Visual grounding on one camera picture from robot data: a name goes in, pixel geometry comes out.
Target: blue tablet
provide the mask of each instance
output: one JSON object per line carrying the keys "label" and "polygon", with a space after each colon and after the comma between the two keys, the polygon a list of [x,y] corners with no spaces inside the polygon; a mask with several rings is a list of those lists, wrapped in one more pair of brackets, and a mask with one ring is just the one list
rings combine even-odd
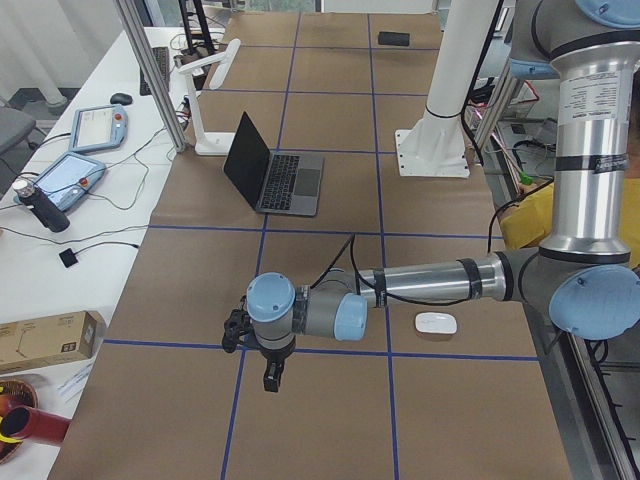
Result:
{"label": "blue tablet", "polygon": [[67,152],[42,172],[35,183],[64,212],[102,178],[105,170],[102,162]]}
{"label": "blue tablet", "polygon": [[118,147],[127,133],[127,114],[122,105],[76,110],[69,150],[96,152]]}

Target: white computer mouse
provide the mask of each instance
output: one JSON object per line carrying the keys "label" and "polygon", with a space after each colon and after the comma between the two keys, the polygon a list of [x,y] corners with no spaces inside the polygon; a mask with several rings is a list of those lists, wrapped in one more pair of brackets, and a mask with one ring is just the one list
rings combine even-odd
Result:
{"label": "white computer mouse", "polygon": [[458,323],[448,313],[424,312],[416,315],[416,330],[420,333],[453,335],[458,331]]}

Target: black laptop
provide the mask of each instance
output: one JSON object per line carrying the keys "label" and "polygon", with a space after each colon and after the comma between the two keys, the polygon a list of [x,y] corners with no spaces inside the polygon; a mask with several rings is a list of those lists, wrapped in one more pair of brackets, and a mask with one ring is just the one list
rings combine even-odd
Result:
{"label": "black laptop", "polygon": [[271,152],[244,112],[224,173],[256,212],[313,217],[323,166],[318,155]]}

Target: keyboard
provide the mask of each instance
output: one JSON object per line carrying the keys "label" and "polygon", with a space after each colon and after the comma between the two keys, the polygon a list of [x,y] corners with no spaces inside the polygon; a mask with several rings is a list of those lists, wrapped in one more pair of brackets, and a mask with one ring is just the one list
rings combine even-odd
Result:
{"label": "keyboard", "polygon": [[270,210],[289,210],[291,194],[296,183],[298,171],[297,155],[274,155],[267,177],[267,184],[262,194],[261,208]]}
{"label": "keyboard", "polygon": [[[171,73],[171,68],[169,66],[169,48],[153,47],[151,50],[153,51],[153,56],[156,59],[156,63],[158,64],[158,68],[160,69],[160,73],[164,79],[164,83],[167,86],[167,90],[169,90],[169,77]],[[144,79],[144,73],[142,73],[142,70],[140,70],[140,95],[151,95],[149,84]]]}

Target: white desk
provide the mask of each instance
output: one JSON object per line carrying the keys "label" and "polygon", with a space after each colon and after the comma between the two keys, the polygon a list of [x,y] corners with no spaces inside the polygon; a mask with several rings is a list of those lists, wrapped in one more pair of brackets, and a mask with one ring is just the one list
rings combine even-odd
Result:
{"label": "white desk", "polygon": [[[182,29],[178,28],[149,28],[147,34],[152,46],[165,46],[181,31]],[[129,117],[127,138],[117,150],[90,155],[106,164],[122,160],[163,128],[153,98],[140,97],[138,90],[138,63],[123,32],[70,103],[50,136],[69,132],[73,115],[78,108],[106,105],[113,93],[125,92],[133,96],[133,103],[125,107]],[[174,70],[171,76],[170,96],[176,107],[185,94],[184,79]],[[68,137],[64,137],[43,146],[34,154],[25,171],[44,170],[67,150],[68,143]],[[77,209],[69,213],[71,226],[64,232],[51,233],[22,207],[0,211],[0,227],[65,241],[133,225],[146,225],[171,168],[170,159],[175,155],[171,148],[171,140],[163,131],[138,154],[140,161],[144,162],[150,171],[138,201],[130,210],[121,211],[104,200],[87,197]],[[118,205],[130,205],[144,172],[140,164],[130,159],[109,169],[93,193],[104,195]],[[11,194],[5,195],[0,201],[0,207],[11,205],[12,197]],[[79,255],[79,263],[69,269],[64,267],[58,253],[68,247],[75,251],[81,246],[106,240],[139,244],[145,231],[143,228],[67,246],[53,245],[4,232],[0,236],[0,265],[3,273],[0,277],[0,323],[77,310],[97,310],[108,324],[137,250],[121,245],[99,246]],[[56,387],[89,362],[87,360],[56,365],[3,377],[11,376],[28,381],[37,390],[42,409],[72,417],[80,395],[64,403],[58,396]],[[25,443],[13,458],[0,465],[0,478],[46,478],[57,454],[56,447]]]}

